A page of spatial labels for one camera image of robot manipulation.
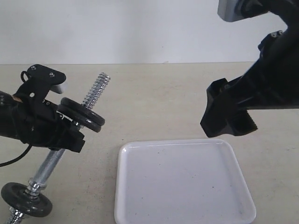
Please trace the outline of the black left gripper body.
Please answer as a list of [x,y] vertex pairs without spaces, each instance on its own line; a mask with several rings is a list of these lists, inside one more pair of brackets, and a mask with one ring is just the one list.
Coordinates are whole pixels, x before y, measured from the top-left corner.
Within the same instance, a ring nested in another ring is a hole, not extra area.
[[34,147],[70,149],[70,121],[55,106],[42,105],[37,111],[28,103],[14,100],[14,139]]

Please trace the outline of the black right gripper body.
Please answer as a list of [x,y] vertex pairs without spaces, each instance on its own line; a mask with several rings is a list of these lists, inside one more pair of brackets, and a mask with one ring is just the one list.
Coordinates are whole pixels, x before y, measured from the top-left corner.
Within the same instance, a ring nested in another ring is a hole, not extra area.
[[269,33],[258,45],[258,60],[226,92],[242,109],[299,107],[299,25]]

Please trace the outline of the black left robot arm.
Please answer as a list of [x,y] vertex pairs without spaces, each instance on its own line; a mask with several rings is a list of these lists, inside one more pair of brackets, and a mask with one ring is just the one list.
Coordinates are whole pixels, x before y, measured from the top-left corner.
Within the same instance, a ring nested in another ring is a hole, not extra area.
[[36,115],[29,105],[1,92],[0,135],[34,147],[81,152],[85,136],[69,120],[62,118],[56,104],[44,100],[35,112]]

